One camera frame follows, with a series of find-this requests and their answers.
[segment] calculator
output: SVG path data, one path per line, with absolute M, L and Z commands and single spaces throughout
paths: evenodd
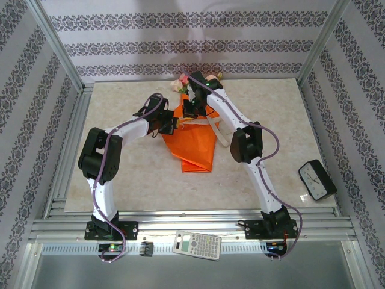
M 216 236 L 177 231 L 173 252 L 218 261 L 221 241 L 222 239 Z

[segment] orange bag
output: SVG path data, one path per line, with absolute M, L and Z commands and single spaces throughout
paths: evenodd
M 180 103 L 188 99 L 188 95 L 180 95 Z M 212 110 L 206 107 L 206 113 Z M 182 117 L 182 104 L 174 111 L 175 117 Z M 210 117 L 218 117 L 214 111 Z M 184 125 L 174 131 L 174 135 L 162 135 L 171 153 L 182 160 L 182 172 L 209 173 L 212 168 L 216 136 L 210 125 Z

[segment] clock face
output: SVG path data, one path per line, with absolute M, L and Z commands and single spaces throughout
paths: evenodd
M 300 169 L 300 175 L 314 199 L 318 200 L 327 194 L 324 185 L 315 173 L 311 164 L 305 164 Z

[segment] pink flower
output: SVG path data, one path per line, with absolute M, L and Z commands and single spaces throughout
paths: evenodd
M 187 85 L 188 84 L 188 77 L 184 73 L 182 73 L 180 75 L 179 80 L 182 82 L 183 85 Z
M 183 88 L 182 82 L 178 79 L 171 82 L 170 85 L 175 92 L 179 92 Z
M 205 80 L 210 81 L 212 79 L 218 79 L 215 75 L 208 75 L 206 76 Z

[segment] black clock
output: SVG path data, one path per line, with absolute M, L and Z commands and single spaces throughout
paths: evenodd
M 322 200 L 337 192 L 319 160 L 308 161 L 299 170 L 301 180 L 314 200 Z

